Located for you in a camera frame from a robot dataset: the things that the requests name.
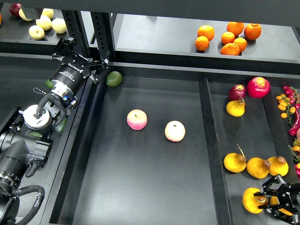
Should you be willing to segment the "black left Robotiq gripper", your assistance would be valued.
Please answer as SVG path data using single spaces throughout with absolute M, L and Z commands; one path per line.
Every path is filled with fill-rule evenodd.
M 110 52 L 107 51 L 100 60 L 84 58 L 75 51 L 75 45 L 81 33 L 68 39 L 61 38 L 54 50 L 52 59 L 61 64 L 50 78 L 53 85 L 62 83 L 68 87 L 69 93 L 76 94 L 87 78 L 95 84 L 101 82 L 109 73 L 108 66 Z

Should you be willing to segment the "yellow pear beside arm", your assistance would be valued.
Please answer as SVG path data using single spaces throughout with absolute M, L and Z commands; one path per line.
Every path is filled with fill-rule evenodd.
M 271 162 L 259 157 L 253 157 L 248 160 L 246 169 L 247 172 L 257 179 L 263 179 L 269 174 Z

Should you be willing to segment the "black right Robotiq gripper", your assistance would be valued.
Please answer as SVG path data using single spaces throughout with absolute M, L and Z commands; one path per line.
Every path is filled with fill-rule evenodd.
M 272 176 L 262 185 L 262 191 L 254 196 L 280 196 L 280 204 L 265 204 L 259 209 L 267 210 L 274 218 L 288 224 L 296 224 L 296 211 L 300 210 L 300 185 L 286 184 L 281 174 Z

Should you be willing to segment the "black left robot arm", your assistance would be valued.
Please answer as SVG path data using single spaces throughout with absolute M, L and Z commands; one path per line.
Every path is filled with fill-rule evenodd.
M 77 92 L 87 79 L 98 83 L 109 72 L 109 52 L 100 60 L 86 58 L 75 48 L 76 38 L 61 38 L 52 58 L 60 62 L 54 75 L 46 81 L 49 92 L 34 89 L 43 98 L 25 110 L 16 107 L 0 127 L 0 222 L 15 225 L 20 197 L 36 193 L 37 197 L 20 224 L 28 224 L 39 211 L 45 189 L 39 185 L 21 187 L 23 177 L 32 177 L 45 166 L 50 155 L 53 131 L 62 131 L 70 112 L 77 107 Z

